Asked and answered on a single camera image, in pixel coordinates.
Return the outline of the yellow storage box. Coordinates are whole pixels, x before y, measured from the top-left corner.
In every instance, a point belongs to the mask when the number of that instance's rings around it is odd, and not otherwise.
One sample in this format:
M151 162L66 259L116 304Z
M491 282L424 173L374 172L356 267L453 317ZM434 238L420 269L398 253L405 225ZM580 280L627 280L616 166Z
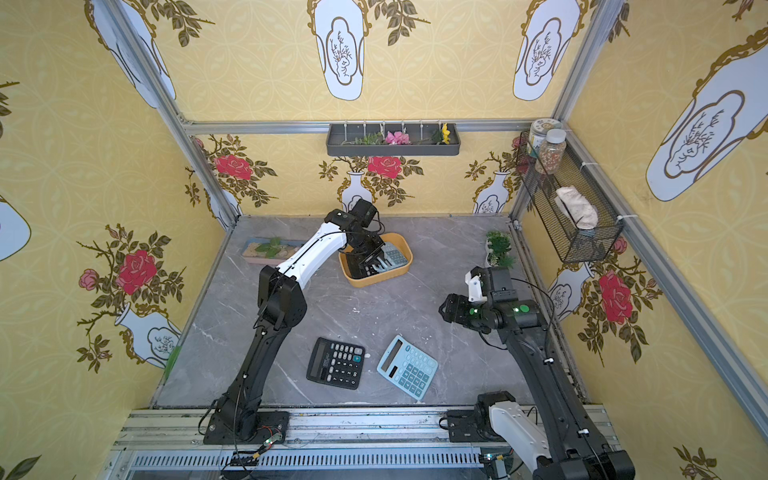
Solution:
M344 276L356 288L402 276L413 263L409 245L397 233L375 235L364 247L367 250L348 246L339 254Z

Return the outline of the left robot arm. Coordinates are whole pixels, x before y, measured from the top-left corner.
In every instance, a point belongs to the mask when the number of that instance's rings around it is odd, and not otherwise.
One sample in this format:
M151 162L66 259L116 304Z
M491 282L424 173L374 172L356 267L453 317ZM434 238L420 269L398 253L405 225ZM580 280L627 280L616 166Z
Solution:
M287 411L261 411L264 386L278 351L288 334L304 318L303 289L335 253L349 247L352 259L365 267L383 257L384 241L368 229L378 211L359 200L351 211L333 210L317 232L291 257L259 274L254 339L227 391L211 404L212 415L204 432L206 445L259 445L278 434L284 441Z

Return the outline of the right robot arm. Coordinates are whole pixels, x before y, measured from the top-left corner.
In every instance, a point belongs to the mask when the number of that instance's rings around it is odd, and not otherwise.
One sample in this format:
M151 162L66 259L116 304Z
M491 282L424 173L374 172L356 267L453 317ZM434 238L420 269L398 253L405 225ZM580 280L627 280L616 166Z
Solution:
M629 454L613 449L570 384L550 339L545 308L522 300L503 267L475 267L468 292L450 294L443 320L478 333L496 332L523 373L540 423L514 400L499 396L487 408L490 429L518 454L535 479L632 479Z

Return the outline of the black calculator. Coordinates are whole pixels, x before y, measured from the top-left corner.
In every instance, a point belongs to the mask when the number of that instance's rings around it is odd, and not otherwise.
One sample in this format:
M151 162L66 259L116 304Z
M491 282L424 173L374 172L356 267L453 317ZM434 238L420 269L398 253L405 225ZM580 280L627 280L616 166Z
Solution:
M348 275L355 280L375 275L377 271L373 267L373 259L358 255L346 255Z
M364 365L365 348L318 338L310 355L306 379L331 387L357 390Z

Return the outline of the blue calculator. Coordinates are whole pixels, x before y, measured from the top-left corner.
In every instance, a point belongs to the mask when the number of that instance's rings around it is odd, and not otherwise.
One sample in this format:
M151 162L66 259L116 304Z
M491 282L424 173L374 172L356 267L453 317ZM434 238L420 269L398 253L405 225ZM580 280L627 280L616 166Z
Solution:
M438 370L437 361L402 336L393 338L377 372L411 398L421 401Z
M384 254L384 271L382 273L401 268L408 264L405 255L391 242L385 242L381 248L381 252Z

